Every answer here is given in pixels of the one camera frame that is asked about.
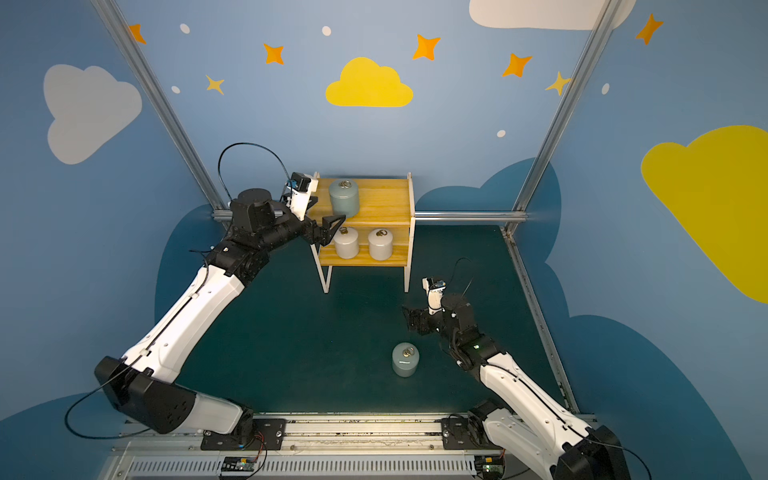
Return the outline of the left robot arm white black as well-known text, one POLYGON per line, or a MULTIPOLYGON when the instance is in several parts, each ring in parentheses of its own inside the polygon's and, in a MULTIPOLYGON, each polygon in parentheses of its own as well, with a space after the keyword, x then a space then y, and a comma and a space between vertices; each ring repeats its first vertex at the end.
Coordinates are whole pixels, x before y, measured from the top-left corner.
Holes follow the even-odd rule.
POLYGON ((310 218, 307 211, 316 201, 310 190, 291 190, 275 200, 260 188, 231 201, 230 229, 205 254, 182 296, 120 358, 106 356, 96 366, 95 377, 115 410, 159 434, 202 429, 240 444, 254 437, 250 409, 185 388, 176 379, 194 347, 267 265, 272 251, 296 238, 319 246, 333 240, 346 218, 310 218))

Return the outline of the left aluminium frame post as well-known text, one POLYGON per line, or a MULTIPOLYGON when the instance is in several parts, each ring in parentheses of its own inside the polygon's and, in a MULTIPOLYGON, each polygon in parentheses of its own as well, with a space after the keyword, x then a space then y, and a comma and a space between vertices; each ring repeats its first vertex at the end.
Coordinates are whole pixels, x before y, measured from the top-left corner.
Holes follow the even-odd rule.
POLYGON ((117 2, 93 0, 91 5, 144 90, 206 200, 214 210, 224 210, 227 207, 227 201, 214 185, 213 179, 174 112, 159 80, 141 52, 140 44, 134 39, 117 2))

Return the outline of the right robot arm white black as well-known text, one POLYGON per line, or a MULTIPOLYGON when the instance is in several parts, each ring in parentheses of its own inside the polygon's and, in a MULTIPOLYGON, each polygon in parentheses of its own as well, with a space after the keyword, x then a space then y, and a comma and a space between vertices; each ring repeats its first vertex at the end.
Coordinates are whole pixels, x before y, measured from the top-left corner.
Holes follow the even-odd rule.
POLYGON ((504 405, 480 415, 490 443, 506 450, 541 479, 629 479, 625 450, 607 427, 594 428, 555 401, 512 355, 481 332, 471 304, 458 294, 440 306, 402 308, 407 328, 437 333, 457 365, 504 405))

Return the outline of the rear aluminium frame bar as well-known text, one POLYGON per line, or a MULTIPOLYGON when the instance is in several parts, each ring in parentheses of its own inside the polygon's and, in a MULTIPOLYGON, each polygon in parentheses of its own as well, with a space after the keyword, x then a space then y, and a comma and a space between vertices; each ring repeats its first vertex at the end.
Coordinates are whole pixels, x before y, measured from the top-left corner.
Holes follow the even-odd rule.
POLYGON ((364 215, 359 213, 351 220, 346 220, 345 224, 350 226, 402 226, 411 223, 521 223, 527 219, 527 214, 521 211, 491 211, 491 212, 469 212, 469 211, 446 211, 446 212, 428 212, 416 211, 411 214, 398 214, 390 216, 374 216, 373 214, 364 215))

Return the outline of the aluminium front rail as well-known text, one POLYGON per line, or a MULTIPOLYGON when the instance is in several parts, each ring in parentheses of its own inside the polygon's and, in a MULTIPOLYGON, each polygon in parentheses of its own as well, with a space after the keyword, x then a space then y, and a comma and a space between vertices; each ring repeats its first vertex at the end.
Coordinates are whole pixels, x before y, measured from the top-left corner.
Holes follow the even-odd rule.
POLYGON ((503 478, 541 479, 497 446, 444 450, 440 420, 449 413, 258 415, 287 421, 280 450, 202 451, 204 430, 160 435, 135 430, 111 448, 102 479, 476 479, 474 457, 499 455, 503 478), (255 456, 250 476, 222 476, 228 456, 255 456))

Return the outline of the right circuit board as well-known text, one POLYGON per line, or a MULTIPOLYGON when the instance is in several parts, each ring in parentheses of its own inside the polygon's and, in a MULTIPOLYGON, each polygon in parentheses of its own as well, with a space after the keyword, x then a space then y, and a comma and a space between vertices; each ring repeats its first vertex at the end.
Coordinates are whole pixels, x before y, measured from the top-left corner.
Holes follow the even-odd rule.
POLYGON ((499 480, 505 476, 506 462, 503 456, 476 455, 474 477, 480 480, 499 480))

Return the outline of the grey-green tea canister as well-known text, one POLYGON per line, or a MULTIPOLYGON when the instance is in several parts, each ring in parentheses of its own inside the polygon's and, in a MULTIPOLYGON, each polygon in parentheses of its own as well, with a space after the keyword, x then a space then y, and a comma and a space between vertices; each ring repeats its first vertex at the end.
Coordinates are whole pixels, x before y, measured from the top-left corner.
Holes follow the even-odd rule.
POLYGON ((401 378, 408 378, 416 372, 420 361, 420 353, 412 343, 401 342, 393 348, 391 361, 395 374, 401 378))
POLYGON ((354 180, 334 180, 329 187, 329 196, 334 215, 345 215, 349 219, 358 214, 360 194, 359 186, 354 180))

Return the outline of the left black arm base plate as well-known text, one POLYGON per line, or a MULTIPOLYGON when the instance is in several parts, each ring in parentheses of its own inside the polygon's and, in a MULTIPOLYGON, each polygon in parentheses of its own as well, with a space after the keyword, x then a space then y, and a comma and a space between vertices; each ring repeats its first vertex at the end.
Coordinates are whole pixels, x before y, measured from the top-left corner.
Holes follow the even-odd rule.
POLYGON ((200 445, 202 451, 280 450, 287 421, 283 418, 251 418, 232 433, 205 431, 200 445))

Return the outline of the circuit board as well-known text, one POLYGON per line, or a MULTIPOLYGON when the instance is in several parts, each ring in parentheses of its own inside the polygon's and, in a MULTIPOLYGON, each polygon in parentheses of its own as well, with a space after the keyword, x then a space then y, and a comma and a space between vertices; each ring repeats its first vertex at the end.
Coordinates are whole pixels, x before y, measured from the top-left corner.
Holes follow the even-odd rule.
POLYGON ((503 456, 476 455, 474 477, 480 480, 499 480, 505 476, 506 462, 503 456))
POLYGON ((222 461, 222 476, 250 476, 260 468, 260 459, 255 456, 228 456, 222 461))

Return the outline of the aluminium frame post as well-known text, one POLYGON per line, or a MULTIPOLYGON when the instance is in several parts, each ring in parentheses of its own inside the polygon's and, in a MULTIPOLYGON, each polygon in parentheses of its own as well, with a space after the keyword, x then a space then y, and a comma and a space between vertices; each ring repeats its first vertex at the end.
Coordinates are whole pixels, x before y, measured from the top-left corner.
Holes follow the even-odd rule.
POLYGON ((605 1, 572 73, 571 82, 555 112, 541 148, 518 193, 512 211, 525 213, 576 110, 580 97, 615 28, 624 1, 605 1))
POLYGON ((214 210, 224 210, 227 207, 227 201, 214 185, 213 179, 174 112, 159 80, 141 52, 140 44, 134 39, 117 2, 93 0, 91 5, 144 90, 206 200, 214 210))

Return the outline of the right aluminium frame post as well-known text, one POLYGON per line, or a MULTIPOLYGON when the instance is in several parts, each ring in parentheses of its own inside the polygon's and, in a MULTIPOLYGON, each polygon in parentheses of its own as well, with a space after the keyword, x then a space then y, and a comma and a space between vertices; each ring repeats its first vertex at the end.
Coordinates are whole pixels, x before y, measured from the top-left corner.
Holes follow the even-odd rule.
POLYGON ((571 82, 555 112, 541 148, 518 193, 512 211, 525 213, 576 110, 580 97, 615 28, 624 1, 605 1, 572 73, 571 82))

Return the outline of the left circuit board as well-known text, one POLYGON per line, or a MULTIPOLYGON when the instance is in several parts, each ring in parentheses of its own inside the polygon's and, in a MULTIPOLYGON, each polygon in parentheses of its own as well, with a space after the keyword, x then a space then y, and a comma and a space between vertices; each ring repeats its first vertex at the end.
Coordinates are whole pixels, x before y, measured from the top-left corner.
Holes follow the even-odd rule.
POLYGON ((250 476, 260 468, 260 459, 255 456, 228 456, 222 461, 222 476, 250 476))

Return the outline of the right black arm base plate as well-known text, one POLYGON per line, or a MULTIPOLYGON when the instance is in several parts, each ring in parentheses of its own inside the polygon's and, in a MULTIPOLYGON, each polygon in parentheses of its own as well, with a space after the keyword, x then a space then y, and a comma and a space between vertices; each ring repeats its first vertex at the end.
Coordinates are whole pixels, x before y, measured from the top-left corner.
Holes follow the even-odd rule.
POLYGON ((487 437, 482 423, 474 417, 449 415, 440 420, 444 450, 497 449, 487 437))

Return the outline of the white tea canister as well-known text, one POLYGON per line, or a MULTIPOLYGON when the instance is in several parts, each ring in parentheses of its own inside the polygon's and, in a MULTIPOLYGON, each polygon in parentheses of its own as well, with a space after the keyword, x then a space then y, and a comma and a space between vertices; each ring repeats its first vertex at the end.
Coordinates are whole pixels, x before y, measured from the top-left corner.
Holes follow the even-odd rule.
POLYGON ((353 259, 359 253, 359 233, 355 228, 342 226, 334 235, 333 244, 339 258, 353 259))
POLYGON ((386 261, 393 254, 393 234, 385 228, 373 229, 368 235, 369 255, 376 261, 386 261))

